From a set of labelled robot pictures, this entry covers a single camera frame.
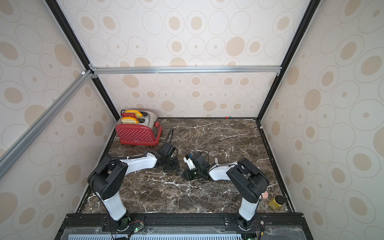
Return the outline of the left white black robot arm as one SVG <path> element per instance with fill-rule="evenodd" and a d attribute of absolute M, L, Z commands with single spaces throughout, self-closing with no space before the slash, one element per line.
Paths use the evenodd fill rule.
<path fill-rule="evenodd" d="M 172 144 L 173 134 L 172 128 L 157 151 L 127 157 L 107 154 L 89 175 L 88 184 L 103 203 L 110 222 L 115 225 L 117 231 L 125 231 L 131 225 L 129 213 L 120 197 L 120 188 L 125 176 L 153 168 L 162 168 L 164 173 L 179 169 L 178 150 Z"/>

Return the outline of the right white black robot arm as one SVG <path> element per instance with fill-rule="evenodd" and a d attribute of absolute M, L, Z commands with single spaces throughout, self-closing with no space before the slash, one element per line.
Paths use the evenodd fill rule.
<path fill-rule="evenodd" d="M 267 191 L 270 180 L 251 161 L 244 158 L 230 164 L 210 165 L 201 155 L 187 155 L 183 158 L 188 169 L 181 174 L 186 181 L 231 181 L 242 196 L 238 211 L 240 229 L 251 229 L 259 203 Z"/>

